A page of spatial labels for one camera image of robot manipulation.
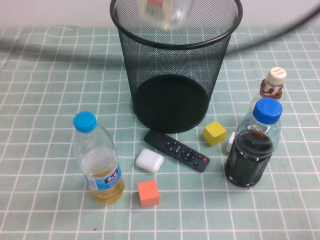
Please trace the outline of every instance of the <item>orange cube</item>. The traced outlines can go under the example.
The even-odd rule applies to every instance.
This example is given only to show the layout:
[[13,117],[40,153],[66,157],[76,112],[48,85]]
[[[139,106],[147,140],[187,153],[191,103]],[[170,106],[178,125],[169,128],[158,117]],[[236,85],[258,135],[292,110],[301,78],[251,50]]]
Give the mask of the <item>orange cube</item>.
[[141,207],[150,207],[160,203],[156,180],[138,183]]

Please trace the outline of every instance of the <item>blue bottle cap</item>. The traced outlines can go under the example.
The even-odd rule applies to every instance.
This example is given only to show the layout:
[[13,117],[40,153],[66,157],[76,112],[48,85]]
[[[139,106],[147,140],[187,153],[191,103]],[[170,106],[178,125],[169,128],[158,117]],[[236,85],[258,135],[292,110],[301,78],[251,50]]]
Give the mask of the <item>blue bottle cap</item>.
[[258,100],[253,109],[253,116],[263,124],[275,124],[282,114],[281,103],[271,97]]
[[96,129],[97,119],[92,112],[82,111],[73,118],[73,125],[77,131],[85,134]]

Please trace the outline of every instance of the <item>wastebasket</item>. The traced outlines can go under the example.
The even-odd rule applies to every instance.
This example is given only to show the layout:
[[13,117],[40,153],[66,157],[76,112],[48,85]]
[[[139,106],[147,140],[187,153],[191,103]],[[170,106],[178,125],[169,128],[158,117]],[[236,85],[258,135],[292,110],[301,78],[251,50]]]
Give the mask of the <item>wastebasket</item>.
[[195,0],[181,27],[163,29],[141,16],[139,1],[110,4],[134,112],[150,129],[187,131],[206,115],[241,2]]

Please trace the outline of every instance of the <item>plastic bottle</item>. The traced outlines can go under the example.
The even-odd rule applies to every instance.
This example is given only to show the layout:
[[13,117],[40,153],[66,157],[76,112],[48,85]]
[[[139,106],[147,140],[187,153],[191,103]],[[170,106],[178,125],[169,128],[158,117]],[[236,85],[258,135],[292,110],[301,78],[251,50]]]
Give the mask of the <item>plastic bottle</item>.
[[239,124],[224,168],[234,185],[250,187],[259,182],[279,142],[281,113],[281,104],[265,97]]
[[251,100],[249,110],[253,111],[257,101],[265,97],[280,100],[286,77],[287,73],[283,68],[271,68],[266,78],[261,81],[259,93]]
[[124,190],[114,142],[107,130],[97,124],[92,112],[79,112],[73,125],[73,153],[93,196],[113,203]]
[[182,26],[190,15],[195,0],[140,0],[140,14],[164,28]]

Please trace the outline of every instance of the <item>yellow cube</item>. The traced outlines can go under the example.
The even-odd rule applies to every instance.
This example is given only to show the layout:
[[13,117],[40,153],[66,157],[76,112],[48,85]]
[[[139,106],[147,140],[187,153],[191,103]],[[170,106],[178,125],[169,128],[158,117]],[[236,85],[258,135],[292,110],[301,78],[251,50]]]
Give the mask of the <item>yellow cube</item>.
[[211,146],[225,140],[226,135],[227,131],[218,121],[210,123],[203,130],[203,137]]

